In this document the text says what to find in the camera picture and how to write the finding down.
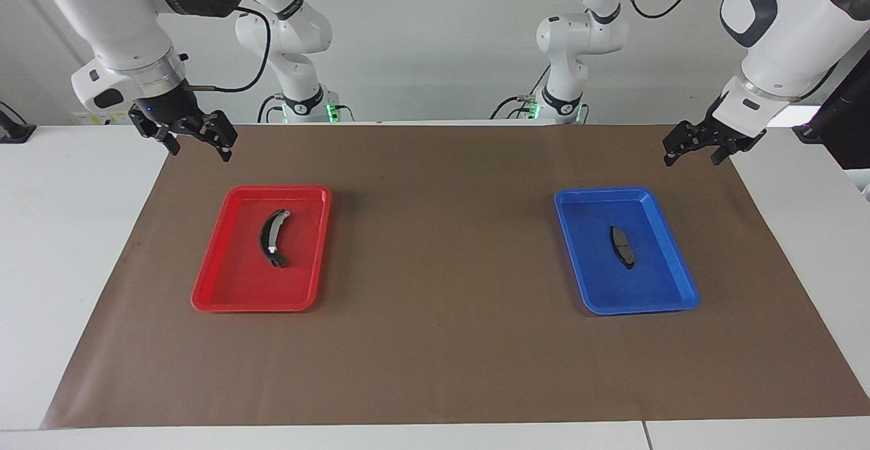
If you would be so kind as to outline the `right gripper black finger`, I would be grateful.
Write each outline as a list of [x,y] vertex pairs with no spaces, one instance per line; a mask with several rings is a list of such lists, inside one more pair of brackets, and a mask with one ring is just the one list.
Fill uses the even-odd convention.
[[177,137],[171,133],[170,128],[159,127],[154,134],[154,140],[161,143],[170,155],[177,156],[180,153],[180,143],[178,143]]
[[236,140],[236,128],[224,112],[215,111],[207,115],[207,143],[217,150],[223,162],[230,161]]

